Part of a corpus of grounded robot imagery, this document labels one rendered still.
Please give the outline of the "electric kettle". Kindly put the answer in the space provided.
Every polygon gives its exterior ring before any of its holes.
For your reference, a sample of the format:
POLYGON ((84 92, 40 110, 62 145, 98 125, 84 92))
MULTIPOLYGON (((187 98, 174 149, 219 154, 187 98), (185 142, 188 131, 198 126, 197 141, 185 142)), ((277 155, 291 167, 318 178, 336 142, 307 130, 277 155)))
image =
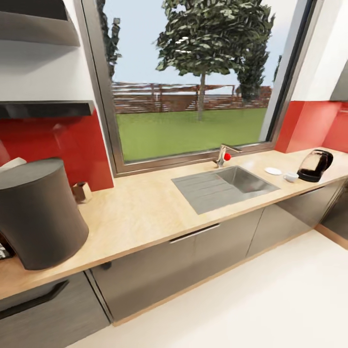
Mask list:
POLYGON ((297 174, 299 179, 307 182, 319 182, 324 171, 326 171, 333 162, 332 153, 315 149, 305 157, 301 163, 297 174))

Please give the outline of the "coffee cup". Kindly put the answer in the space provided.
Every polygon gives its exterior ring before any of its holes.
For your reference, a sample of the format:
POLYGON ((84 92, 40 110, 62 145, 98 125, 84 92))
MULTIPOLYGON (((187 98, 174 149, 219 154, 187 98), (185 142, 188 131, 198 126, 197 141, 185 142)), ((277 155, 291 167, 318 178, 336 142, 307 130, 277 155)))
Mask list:
POLYGON ((294 182, 298 178, 298 174, 288 172, 287 174, 283 175, 283 178, 286 179, 289 182, 294 182))

